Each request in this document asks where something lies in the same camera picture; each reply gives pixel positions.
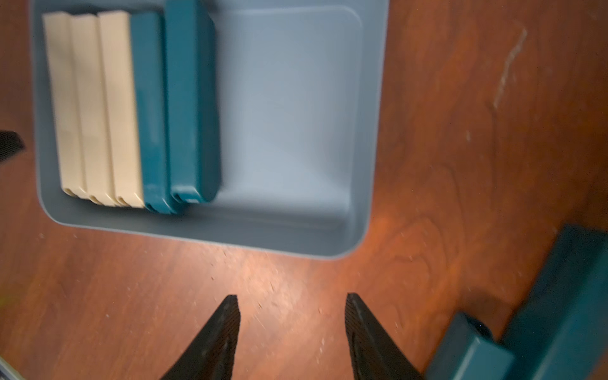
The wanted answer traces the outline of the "blue plastic tray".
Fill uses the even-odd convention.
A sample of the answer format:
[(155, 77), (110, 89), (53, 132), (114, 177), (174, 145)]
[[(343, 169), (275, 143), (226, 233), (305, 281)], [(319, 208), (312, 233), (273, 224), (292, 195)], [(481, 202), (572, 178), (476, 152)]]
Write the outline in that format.
[(36, 182), (57, 223), (336, 258), (371, 218), (387, 1), (208, 1), (218, 36), (223, 184), (182, 215), (104, 207), (60, 188), (42, 16), (162, 1), (31, 1)]

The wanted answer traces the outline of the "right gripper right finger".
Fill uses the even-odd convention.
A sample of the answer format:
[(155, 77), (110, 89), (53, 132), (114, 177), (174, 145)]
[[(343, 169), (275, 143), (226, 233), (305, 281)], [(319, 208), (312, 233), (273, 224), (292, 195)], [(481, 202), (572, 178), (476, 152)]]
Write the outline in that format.
[(355, 379), (422, 379), (356, 293), (345, 303), (345, 330)]

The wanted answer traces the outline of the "teal block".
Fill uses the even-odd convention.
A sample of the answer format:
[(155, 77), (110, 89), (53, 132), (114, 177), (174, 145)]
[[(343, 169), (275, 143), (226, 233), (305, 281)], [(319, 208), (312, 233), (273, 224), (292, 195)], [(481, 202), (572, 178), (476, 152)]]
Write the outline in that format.
[(179, 215), (185, 205), (171, 195), (163, 18), (156, 12), (133, 14), (130, 31), (144, 206)]
[(476, 318), (454, 315), (435, 350), (424, 377), (427, 379), (503, 379), (514, 355), (498, 345), (489, 328)]
[(210, 203), (221, 185), (215, 24), (201, 1), (168, 1), (165, 51), (171, 194)]
[(607, 348), (607, 234), (566, 225), (501, 343), (509, 379), (585, 379)]

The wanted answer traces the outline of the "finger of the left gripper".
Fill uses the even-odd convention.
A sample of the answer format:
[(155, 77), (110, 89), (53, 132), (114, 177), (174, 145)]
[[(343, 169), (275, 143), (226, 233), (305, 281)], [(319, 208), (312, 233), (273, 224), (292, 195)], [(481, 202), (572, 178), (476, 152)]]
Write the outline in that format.
[(22, 138), (15, 131), (0, 131), (0, 162), (25, 150)]

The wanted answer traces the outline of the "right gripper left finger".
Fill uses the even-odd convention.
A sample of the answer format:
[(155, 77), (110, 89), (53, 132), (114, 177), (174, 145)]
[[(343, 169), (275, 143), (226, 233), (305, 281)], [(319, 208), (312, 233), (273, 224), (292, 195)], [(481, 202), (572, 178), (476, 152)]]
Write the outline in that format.
[(241, 313), (235, 294), (226, 296), (164, 379), (231, 379)]

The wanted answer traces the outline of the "beige block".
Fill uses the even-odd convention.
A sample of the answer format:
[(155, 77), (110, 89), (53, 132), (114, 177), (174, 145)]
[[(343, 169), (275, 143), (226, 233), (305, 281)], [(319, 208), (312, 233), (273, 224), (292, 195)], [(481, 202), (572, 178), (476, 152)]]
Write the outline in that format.
[(130, 14), (98, 14), (115, 194), (125, 207), (144, 207)]
[(98, 17), (74, 15), (71, 40), (88, 197), (116, 207)]
[(69, 196), (86, 199), (86, 174), (82, 128), (76, 89), (71, 15), (52, 12), (42, 16), (51, 85), (55, 137), (61, 189)]

